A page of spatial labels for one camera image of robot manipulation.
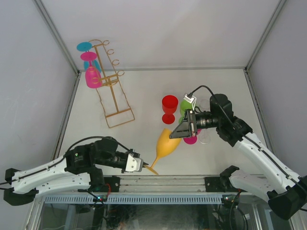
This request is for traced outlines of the red plastic wine glass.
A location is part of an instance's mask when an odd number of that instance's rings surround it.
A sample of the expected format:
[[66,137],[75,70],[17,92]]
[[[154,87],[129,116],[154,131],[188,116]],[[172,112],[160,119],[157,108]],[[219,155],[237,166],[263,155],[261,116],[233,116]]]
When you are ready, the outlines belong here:
[[174,123],[175,116],[174,113],[177,110],[178,106],[178,99],[177,97],[173,95],[167,95],[162,99],[162,110],[164,112],[164,115],[162,116],[162,121],[170,125]]

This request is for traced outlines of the green plastic wine glass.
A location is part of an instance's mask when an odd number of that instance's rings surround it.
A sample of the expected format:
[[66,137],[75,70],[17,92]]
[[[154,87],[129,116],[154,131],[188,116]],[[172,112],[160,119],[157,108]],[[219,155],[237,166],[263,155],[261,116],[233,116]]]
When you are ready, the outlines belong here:
[[180,103],[180,115],[181,115],[181,117],[180,117],[178,123],[180,124],[181,121],[183,120],[183,118],[185,116],[185,111],[187,109],[196,108],[196,106],[197,106],[197,104],[195,104],[193,106],[191,103],[187,102],[186,100],[182,100],[182,102]]

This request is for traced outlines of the magenta wine glass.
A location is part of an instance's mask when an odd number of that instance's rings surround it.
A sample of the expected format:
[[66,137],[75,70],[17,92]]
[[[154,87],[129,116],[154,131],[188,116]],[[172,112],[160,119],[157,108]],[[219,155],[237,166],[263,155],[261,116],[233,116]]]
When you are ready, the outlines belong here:
[[197,136],[194,136],[194,137],[189,137],[189,138],[183,138],[184,142],[186,144],[189,144],[189,145],[193,145],[197,142]]
[[91,89],[102,87],[101,74],[95,67],[89,67],[85,72],[86,84]]

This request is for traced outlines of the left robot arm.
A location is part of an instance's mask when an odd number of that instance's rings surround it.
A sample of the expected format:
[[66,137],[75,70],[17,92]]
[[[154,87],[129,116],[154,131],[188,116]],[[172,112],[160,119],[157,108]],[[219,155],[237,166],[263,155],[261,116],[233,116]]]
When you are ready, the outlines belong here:
[[100,192],[106,188],[101,166],[117,168],[122,173],[141,172],[148,166],[140,154],[128,149],[113,137],[87,137],[72,144],[63,156],[48,163],[20,171],[9,168],[1,183],[3,199],[11,206],[21,206],[46,194],[80,191]]

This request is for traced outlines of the orange plastic wine glass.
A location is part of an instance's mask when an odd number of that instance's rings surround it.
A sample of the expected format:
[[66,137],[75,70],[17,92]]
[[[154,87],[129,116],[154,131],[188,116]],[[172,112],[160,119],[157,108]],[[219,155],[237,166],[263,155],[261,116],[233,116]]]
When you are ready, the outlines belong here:
[[154,170],[154,166],[156,163],[161,159],[164,158],[171,153],[173,153],[176,148],[179,146],[181,143],[181,138],[170,138],[172,131],[164,128],[163,131],[161,132],[157,143],[156,143],[156,157],[155,160],[153,161],[152,165],[145,166],[146,169],[148,169],[150,172],[152,172],[155,175],[158,175],[158,172]]

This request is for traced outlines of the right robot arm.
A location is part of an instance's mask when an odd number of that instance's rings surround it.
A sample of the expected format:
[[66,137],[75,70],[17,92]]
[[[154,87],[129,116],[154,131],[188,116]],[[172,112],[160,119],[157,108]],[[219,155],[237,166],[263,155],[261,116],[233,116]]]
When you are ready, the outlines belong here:
[[242,152],[264,175],[261,179],[232,165],[220,173],[224,190],[237,188],[252,193],[284,220],[289,220],[307,203],[307,178],[282,163],[246,122],[234,116],[232,103],[224,94],[210,97],[210,111],[196,113],[187,109],[169,137],[189,138],[199,129],[209,128],[215,128],[222,140]]

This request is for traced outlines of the clear wine glass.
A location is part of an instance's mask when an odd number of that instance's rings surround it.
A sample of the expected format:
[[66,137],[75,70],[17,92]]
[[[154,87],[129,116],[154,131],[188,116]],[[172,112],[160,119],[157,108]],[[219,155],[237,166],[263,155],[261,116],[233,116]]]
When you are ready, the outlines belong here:
[[211,141],[211,138],[208,134],[208,131],[206,129],[199,129],[198,130],[198,141],[201,144],[209,144]]
[[199,102],[198,102],[198,107],[199,109],[204,112],[204,111],[210,111],[210,101],[209,100],[206,100],[206,99],[201,99]]

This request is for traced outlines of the cyan plastic wine glass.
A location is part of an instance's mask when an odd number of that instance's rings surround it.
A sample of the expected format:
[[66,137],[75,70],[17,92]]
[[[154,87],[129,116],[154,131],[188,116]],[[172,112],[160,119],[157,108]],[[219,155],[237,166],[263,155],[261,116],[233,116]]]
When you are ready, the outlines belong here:
[[92,49],[92,44],[90,42],[82,42],[77,45],[77,50],[82,52],[80,58],[83,60],[84,70],[89,67],[95,67],[99,72],[101,72],[100,64],[98,63],[97,54],[90,51]]

